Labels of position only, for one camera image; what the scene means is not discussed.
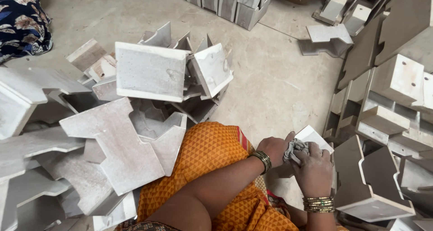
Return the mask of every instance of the right hand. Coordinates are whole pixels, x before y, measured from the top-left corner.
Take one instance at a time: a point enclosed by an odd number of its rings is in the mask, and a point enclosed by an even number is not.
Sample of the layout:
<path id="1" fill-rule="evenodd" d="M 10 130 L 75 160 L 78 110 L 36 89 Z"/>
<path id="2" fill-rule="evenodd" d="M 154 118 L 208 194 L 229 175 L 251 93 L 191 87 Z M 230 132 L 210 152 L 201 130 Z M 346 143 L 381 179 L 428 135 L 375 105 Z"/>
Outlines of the right hand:
<path id="1" fill-rule="evenodd" d="M 309 142 L 310 155 L 303 152 L 295 154 L 301 161 L 300 166 L 290 160 L 295 178 L 306 198 L 328 197 L 332 186 L 332 163 L 328 150 L 320 149 L 317 143 Z"/>

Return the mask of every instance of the bangle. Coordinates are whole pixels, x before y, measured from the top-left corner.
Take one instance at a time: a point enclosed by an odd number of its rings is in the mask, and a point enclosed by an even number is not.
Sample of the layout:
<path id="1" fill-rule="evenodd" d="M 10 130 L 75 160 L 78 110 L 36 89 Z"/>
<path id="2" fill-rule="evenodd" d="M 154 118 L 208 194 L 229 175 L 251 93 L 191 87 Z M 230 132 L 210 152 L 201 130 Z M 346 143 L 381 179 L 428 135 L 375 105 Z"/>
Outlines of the bangle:
<path id="1" fill-rule="evenodd" d="M 302 198 L 304 200 L 304 211 L 313 213 L 335 212 L 333 197 Z"/>
<path id="2" fill-rule="evenodd" d="M 259 158 L 263 162 L 263 165 L 265 166 L 265 170 L 260 175 L 263 175 L 263 174 L 267 173 L 268 170 L 272 168 L 271 159 L 263 151 L 255 151 L 252 154 L 250 154 L 248 157 L 250 157 L 250 156 L 255 156 L 255 157 Z"/>

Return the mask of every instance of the hand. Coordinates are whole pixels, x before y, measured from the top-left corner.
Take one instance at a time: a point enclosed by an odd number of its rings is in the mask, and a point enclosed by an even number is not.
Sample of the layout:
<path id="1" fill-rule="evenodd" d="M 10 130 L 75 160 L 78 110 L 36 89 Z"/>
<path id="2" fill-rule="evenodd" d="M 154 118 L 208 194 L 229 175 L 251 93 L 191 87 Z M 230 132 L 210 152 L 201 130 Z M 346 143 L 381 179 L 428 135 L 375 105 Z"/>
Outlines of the hand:
<path id="1" fill-rule="evenodd" d="M 331 194 L 332 186 L 330 153 L 328 150 L 322 150 L 320 154 L 319 146 L 315 142 L 310 142 L 309 148 L 309 156 L 303 152 L 295 154 L 301 161 L 301 166 L 290 160 L 296 181 L 304 197 L 327 197 Z"/>
<path id="2" fill-rule="evenodd" d="M 269 137 L 263 139 L 257 147 L 257 151 L 263 151 L 271 159 L 272 168 L 283 164 L 284 152 L 289 147 L 289 142 L 295 138 L 295 132 L 290 132 L 286 139 Z"/>

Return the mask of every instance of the pile of wooden parts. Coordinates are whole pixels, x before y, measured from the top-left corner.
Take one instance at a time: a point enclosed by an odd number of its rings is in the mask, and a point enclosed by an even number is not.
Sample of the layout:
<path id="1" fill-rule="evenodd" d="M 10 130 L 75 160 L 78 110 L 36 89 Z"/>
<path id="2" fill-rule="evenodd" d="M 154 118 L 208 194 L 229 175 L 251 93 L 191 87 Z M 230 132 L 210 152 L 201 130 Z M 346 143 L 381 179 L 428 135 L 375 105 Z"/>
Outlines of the pile of wooden parts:
<path id="1" fill-rule="evenodd" d="M 187 0 L 251 31 L 268 11 L 271 0 Z"/>
<path id="2" fill-rule="evenodd" d="M 337 146 L 335 205 L 348 227 L 433 229 L 432 7 L 391 0 L 348 52 L 323 132 Z"/>
<path id="3" fill-rule="evenodd" d="M 102 231 L 135 217 L 134 193 L 172 174 L 187 128 L 233 79 L 231 51 L 207 37 L 193 52 L 170 23 L 115 47 L 92 39 L 68 56 L 78 81 L 0 68 L 1 231 L 67 231 L 84 215 Z"/>

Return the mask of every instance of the left hand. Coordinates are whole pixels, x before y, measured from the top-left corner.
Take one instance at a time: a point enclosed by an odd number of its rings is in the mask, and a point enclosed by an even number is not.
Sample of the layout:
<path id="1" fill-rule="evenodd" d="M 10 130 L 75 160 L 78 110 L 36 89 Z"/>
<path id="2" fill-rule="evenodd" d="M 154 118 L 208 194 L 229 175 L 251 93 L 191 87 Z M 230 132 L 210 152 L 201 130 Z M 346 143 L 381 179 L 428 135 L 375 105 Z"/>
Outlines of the left hand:
<path id="1" fill-rule="evenodd" d="M 289 142 L 295 138 L 295 132 L 290 132 L 286 139 L 269 137 L 263 139 L 257 147 L 257 151 L 263 151 L 271 159 L 272 168 L 283 164 L 284 152 L 289 147 Z"/>

